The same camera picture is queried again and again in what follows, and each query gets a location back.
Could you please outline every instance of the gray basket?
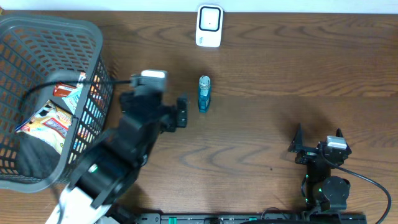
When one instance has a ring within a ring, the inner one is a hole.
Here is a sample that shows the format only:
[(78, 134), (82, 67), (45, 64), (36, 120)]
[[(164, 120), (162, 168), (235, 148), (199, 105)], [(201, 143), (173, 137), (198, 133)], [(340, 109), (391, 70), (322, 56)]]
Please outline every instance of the gray basket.
[(37, 192), (66, 180), (74, 162), (98, 137), (113, 95), (111, 85), (83, 87), (58, 164), (48, 176), (19, 171), (26, 161), (18, 160), (21, 138), (14, 129), (42, 106), (43, 91), (33, 94), (20, 114), (23, 94), (54, 79), (51, 74), (59, 70), (86, 72), (87, 80), (110, 80), (101, 59), (102, 46), (101, 31), (90, 22), (21, 14), (0, 17), (0, 189)]

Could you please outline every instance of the white rectangular device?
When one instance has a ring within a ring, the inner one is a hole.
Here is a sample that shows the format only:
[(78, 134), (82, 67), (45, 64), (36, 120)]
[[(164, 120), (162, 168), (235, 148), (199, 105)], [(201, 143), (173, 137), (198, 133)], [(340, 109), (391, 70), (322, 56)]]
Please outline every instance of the white rectangular device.
[(202, 5), (198, 10), (196, 43), (201, 47), (219, 47), (223, 30), (223, 9)]

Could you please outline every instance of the bottle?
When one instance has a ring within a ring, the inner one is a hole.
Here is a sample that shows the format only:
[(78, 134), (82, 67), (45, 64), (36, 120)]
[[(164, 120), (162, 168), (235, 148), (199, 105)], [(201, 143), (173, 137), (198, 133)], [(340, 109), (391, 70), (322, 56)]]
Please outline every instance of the bottle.
[(210, 78), (206, 75), (203, 75), (199, 79), (199, 87), (198, 87), (199, 112), (206, 113), (208, 111), (211, 101), (210, 96), (211, 96)]

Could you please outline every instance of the white wall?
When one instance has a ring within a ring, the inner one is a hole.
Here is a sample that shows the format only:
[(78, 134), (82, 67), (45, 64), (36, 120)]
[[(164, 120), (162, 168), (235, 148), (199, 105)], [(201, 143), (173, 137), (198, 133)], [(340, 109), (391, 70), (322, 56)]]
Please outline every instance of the white wall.
[(398, 0), (0, 0), (9, 9), (193, 12), (203, 3), (226, 12), (330, 12), (398, 14)]

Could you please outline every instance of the wooden tabletop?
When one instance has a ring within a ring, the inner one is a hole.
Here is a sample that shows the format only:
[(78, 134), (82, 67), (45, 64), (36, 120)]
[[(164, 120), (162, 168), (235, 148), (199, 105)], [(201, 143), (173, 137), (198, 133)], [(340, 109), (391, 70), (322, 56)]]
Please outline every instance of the wooden tabletop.
[[(261, 212), (304, 206), (305, 166), (287, 148), (297, 124), (306, 144), (341, 128), (353, 151), (343, 167), (398, 197), (398, 16), (225, 13), (221, 47), (195, 44), (196, 13), (33, 12), (84, 19), (103, 32), (109, 73), (128, 79), (152, 68), (170, 73), (165, 99), (190, 95), (188, 126), (164, 133), (139, 180), (119, 202), (165, 213)], [(201, 75), (211, 77), (207, 114), (197, 106)], [(128, 87), (118, 87), (116, 98)], [(107, 127), (118, 124), (113, 101)], [(374, 223), (384, 193), (357, 177), (348, 212)], [(43, 223), (51, 190), (0, 190), (0, 223)], [(385, 223), (398, 222), (398, 204)]]

